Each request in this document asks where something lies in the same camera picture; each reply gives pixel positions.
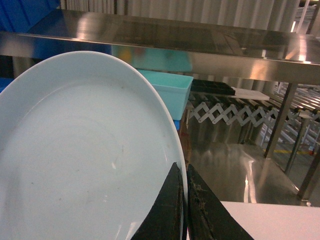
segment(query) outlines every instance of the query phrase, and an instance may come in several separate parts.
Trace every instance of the stainless steel counter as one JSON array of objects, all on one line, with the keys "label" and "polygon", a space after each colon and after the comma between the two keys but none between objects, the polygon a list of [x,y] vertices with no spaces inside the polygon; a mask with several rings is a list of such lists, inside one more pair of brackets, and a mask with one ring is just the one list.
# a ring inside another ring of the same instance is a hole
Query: stainless steel counter
[{"label": "stainless steel counter", "polygon": [[[5,56],[46,59],[110,48],[135,68],[290,83],[266,148],[268,159],[297,84],[319,84],[320,42],[311,35],[70,10],[53,11],[28,33],[0,31]],[[259,154],[249,161],[257,157],[259,163]],[[320,172],[320,164],[315,168]]]},{"label": "stainless steel counter", "polygon": [[259,146],[192,142],[190,164],[220,201],[302,205],[298,189]]}]

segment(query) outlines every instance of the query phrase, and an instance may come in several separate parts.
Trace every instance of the blue container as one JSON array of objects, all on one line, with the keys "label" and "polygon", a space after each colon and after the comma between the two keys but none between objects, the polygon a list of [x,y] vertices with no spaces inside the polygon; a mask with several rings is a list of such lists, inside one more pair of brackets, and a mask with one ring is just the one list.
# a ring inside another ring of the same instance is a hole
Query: blue container
[{"label": "blue container", "polygon": [[190,93],[192,76],[138,70],[159,93],[173,120],[181,120]]},{"label": "blue container", "polygon": [[12,78],[0,77],[0,93],[13,81]]},{"label": "blue container", "polygon": [[0,0],[0,31],[26,33],[59,4],[59,0]]}]

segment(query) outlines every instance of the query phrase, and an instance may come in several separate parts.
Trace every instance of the metal table leg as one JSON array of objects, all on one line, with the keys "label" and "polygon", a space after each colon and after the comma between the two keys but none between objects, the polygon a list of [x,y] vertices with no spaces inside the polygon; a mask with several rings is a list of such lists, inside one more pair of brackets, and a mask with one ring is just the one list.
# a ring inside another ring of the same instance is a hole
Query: metal table leg
[{"label": "metal table leg", "polygon": [[272,133],[270,136],[269,143],[268,143],[266,150],[265,150],[265,153],[264,153],[264,157],[267,159],[270,159],[272,157],[272,155],[274,154],[274,150],[276,149],[278,139],[280,137],[282,128],[283,128],[284,123],[286,121],[288,111],[291,106],[291,102],[295,96],[297,86],[298,86],[297,83],[289,83],[288,84],[281,108],[279,110],[278,117],[276,118],[273,130],[272,130]]},{"label": "metal table leg", "polygon": [[298,196],[302,200],[309,200],[312,192],[314,191],[319,179],[320,179],[320,152],[315,155],[311,166],[302,182]]},{"label": "metal table leg", "polygon": [[301,123],[301,127],[300,127],[300,130],[298,132],[298,135],[296,137],[296,140],[295,140],[295,143],[294,143],[294,146],[293,146],[293,149],[292,149],[292,152],[291,152],[291,155],[290,155],[290,158],[289,158],[289,161],[285,167],[285,170],[284,170],[284,173],[288,176],[289,175],[289,172],[292,168],[292,165],[294,163],[294,160],[296,158],[296,155],[297,155],[297,151],[298,151],[298,148],[300,146],[300,143],[301,143],[301,140],[302,140],[302,137],[307,134],[306,133],[306,128],[307,126],[309,126],[309,123],[310,123],[310,116],[309,115],[306,115],[306,116],[301,116],[302,117],[302,123]]}]

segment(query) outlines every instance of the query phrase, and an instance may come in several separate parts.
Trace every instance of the teal plastic bin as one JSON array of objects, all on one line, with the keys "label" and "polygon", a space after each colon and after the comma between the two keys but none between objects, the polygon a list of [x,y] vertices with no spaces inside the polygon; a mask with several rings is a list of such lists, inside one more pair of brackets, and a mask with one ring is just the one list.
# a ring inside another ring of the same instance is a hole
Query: teal plastic bin
[{"label": "teal plastic bin", "polygon": [[173,120],[181,120],[187,105],[192,76],[139,70],[159,93]]}]

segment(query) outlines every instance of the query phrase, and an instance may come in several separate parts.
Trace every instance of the oval plate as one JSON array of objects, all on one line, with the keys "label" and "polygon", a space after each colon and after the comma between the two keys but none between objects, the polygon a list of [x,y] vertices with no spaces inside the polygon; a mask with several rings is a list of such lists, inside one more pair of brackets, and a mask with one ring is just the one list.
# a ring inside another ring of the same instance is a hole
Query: oval plate
[{"label": "oval plate", "polygon": [[0,94],[0,239],[130,239],[173,162],[186,169],[151,84],[107,54],[30,68]]}]

